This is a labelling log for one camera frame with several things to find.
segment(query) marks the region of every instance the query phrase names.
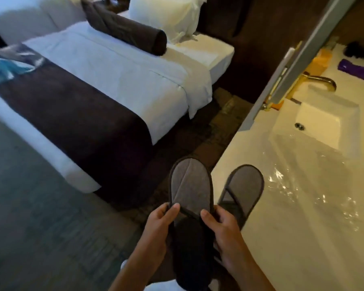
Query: white countertop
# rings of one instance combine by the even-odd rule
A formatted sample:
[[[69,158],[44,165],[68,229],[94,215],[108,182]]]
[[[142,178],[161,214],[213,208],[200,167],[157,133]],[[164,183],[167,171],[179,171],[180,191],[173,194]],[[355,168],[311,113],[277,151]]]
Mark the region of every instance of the white countertop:
[[[281,134],[279,112],[270,110],[240,128],[212,171],[215,201],[236,167],[262,171],[265,189],[242,235],[277,291],[364,290],[364,81],[337,70],[342,49],[323,75],[336,81],[336,95],[360,105],[360,160],[313,151],[319,142],[302,146],[291,130]]]

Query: purple towel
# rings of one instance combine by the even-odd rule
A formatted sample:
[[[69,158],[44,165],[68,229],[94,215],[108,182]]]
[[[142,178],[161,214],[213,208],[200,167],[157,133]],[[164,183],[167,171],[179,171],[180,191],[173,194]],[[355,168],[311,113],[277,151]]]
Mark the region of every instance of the purple towel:
[[[349,60],[342,59],[337,69],[364,80],[364,66],[354,65]]]

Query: bolster pillow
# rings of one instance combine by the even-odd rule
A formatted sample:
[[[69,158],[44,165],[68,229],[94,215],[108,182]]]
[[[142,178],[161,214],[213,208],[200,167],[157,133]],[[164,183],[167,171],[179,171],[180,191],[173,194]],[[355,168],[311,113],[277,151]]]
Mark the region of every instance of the bolster pillow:
[[[164,31],[117,15],[90,0],[81,0],[81,4],[92,28],[153,55],[166,53]]]

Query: carpet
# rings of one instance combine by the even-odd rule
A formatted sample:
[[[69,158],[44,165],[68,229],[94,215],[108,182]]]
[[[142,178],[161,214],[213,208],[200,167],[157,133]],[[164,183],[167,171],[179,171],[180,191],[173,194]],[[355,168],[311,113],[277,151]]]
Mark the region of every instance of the carpet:
[[[211,170],[251,107],[218,89],[193,120],[179,121],[157,143],[150,181],[135,188],[146,193],[131,209],[79,193],[0,122],[0,290],[107,290],[148,214],[167,201],[170,165],[193,155]]]

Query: white bed sheet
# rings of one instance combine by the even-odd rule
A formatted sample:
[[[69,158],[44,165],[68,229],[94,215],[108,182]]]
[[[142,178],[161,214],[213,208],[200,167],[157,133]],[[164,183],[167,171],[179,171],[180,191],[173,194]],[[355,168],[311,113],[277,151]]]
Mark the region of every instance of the white bed sheet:
[[[80,0],[0,0],[0,36],[8,45],[84,20]]]
[[[129,10],[119,15],[130,19]],[[192,38],[183,38],[180,43],[167,44],[167,48],[177,50],[198,61],[209,69],[212,84],[227,70],[234,54],[233,46],[204,34],[195,33]]]
[[[168,49],[150,55],[91,28],[87,22],[25,42],[27,46],[140,116],[156,143],[187,111],[190,117],[212,100],[209,70]],[[0,97],[0,120],[38,151],[82,192],[100,188],[87,173],[14,112]]]

